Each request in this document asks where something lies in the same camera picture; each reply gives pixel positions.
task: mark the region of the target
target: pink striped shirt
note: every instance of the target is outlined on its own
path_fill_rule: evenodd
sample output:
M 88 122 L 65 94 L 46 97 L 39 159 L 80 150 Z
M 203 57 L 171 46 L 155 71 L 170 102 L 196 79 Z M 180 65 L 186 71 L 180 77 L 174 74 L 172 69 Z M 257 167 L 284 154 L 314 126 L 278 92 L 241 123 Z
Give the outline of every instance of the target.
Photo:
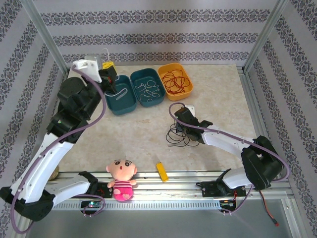
M 132 188 L 132 185 L 131 185 L 131 183 L 129 181 L 115 180 L 113 189 L 115 189 L 117 187 Z

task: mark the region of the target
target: orange container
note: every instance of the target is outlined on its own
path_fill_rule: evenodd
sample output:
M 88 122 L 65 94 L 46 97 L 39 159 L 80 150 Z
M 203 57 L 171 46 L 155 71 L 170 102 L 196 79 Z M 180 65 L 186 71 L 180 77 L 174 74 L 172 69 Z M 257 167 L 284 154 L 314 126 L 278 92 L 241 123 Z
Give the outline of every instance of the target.
M 175 95 L 167 92 L 166 86 L 164 85 L 164 82 L 169 80 L 169 79 L 168 78 L 163 79 L 163 78 L 169 72 L 173 72 L 175 77 L 183 75 L 183 77 L 188 78 L 189 85 L 184 88 L 185 92 L 177 93 Z M 159 74 L 159 78 L 161 79 L 161 81 L 162 81 L 162 83 L 164 85 L 164 88 L 166 90 L 167 98 L 169 100 L 171 100 L 171 101 L 177 101 L 177 100 L 181 100 L 181 99 L 187 98 L 188 96 L 190 96 L 191 92 L 194 89 L 194 85 L 193 85 L 192 81 L 190 80 L 190 78 L 188 77 L 188 74 L 186 73 L 186 71 L 183 68 L 183 66 L 181 64 L 179 64 L 179 63 L 170 63 L 170 64 L 167 64 L 167 65 L 161 66 L 158 69 L 158 74 Z M 171 91 L 177 91 L 179 88 L 177 86 L 172 86 L 170 89 L 171 89 Z

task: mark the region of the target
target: red string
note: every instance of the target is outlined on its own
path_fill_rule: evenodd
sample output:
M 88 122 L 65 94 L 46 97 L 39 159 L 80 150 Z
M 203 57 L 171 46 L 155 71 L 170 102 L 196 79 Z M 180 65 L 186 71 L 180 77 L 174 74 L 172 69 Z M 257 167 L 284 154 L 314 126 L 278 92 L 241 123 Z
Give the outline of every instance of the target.
M 181 76 L 175 76 L 173 72 L 175 71 L 181 71 Z M 169 71 L 164 75 L 162 78 L 162 82 L 164 84 L 164 87 L 169 94 L 179 94 L 179 93 L 185 93 L 185 88 L 190 85 L 190 81 L 188 78 L 183 77 L 183 71 L 180 69 L 175 69 L 172 71 Z

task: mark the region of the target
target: yellow object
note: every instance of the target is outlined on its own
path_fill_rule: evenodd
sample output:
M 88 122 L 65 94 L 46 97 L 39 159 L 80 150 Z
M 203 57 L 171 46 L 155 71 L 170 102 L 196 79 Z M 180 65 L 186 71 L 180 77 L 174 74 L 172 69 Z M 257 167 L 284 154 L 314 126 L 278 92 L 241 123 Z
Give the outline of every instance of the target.
M 173 95 L 173 94 L 170 94 L 170 93 L 166 92 L 167 98 L 169 100 L 171 100 L 171 101 L 177 101 L 177 100 L 181 100 L 181 99 L 189 97 L 191 92 L 194 89 L 194 85 L 193 85 L 192 81 L 190 80 L 190 78 L 188 77 L 188 74 L 186 73 L 186 71 L 183 68 L 183 66 L 181 64 L 179 64 L 179 63 L 166 64 L 166 65 L 161 66 L 158 69 L 159 78 L 162 81 L 163 85 L 164 85 L 164 82 L 166 80 L 170 79 L 170 78 L 166 78 L 166 79 L 163 80 L 163 77 L 168 72 L 171 72 L 171 71 L 173 71 L 173 74 L 175 75 L 175 77 L 183 75 L 183 77 L 188 78 L 188 81 L 189 81 L 190 84 L 189 84 L 189 86 L 184 88 L 184 90 L 185 90 L 184 93 L 178 93 L 176 95 Z M 178 90 L 177 86 L 171 87 L 171 91 L 177 91 L 177 90 Z
M 117 70 L 116 70 L 116 68 L 115 68 L 115 66 L 114 66 L 114 62 L 108 61 L 108 62 L 104 62 L 104 63 L 103 63 L 103 69 L 110 68 L 111 66 L 113 66 L 113 67 L 114 67 L 114 70 L 117 72 Z
M 165 172 L 164 166 L 162 164 L 162 162 L 157 163 L 157 169 L 158 169 L 158 173 L 160 175 L 160 178 L 162 179 L 163 182 L 168 181 L 168 176 Z

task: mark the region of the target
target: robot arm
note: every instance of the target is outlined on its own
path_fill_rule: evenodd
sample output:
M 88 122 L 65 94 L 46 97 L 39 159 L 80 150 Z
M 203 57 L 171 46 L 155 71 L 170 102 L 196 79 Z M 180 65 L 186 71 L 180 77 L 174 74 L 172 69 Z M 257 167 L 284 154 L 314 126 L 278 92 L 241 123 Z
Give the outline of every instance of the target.
M 76 68 L 89 75 L 105 93 L 116 93 L 114 66 L 102 69 L 101 59 L 87 56 L 73 63 Z M 88 172 L 81 172 L 66 182 L 46 185 L 51 174 L 81 136 L 81 132 L 72 134 L 53 146 L 29 173 L 22 189 L 18 191 L 22 179 L 39 155 L 59 137 L 77 128 L 87 125 L 92 113 L 101 100 L 96 88 L 85 78 L 72 77 L 65 80 L 58 93 L 60 100 L 58 112 L 53 116 L 36 155 L 22 176 L 11 186 L 0 190 L 0 197 L 12 204 L 14 195 L 19 192 L 15 210 L 22 216 L 39 221 L 58 203 L 79 194 L 95 194 L 98 180 Z
M 274 156 L 252 145 L 244 143 L 244 141 L 253 141 L 255 144 L 276 154 L 272 144 L 264 136 L 252 139 L 224 131 L 209 121 L 204 120 L 199 123 L 186 107 L 178 110 L 175 113 L 175 116 L 178 120 L 186 124 L 210 128 L 214 131 L 204 131 L 204 129 L 191 128 L 177 123 L 179 130 L 184 130 L 191 140 L 219 147 L 241 158 L 243 167 L 233 170 L 229 169 L 217 180 L 217 189 L 220 190 L 223 195 L 226 195 L 231 189 L 250 184 L 253 184 L 256 190 L 270 187 L 270 183 L 284 168 L 284 165 Z M 240 137 L 241 141 L 237 141 L 223 133 L 219 133 L 220 131 L 226 132 L 228 135 Z

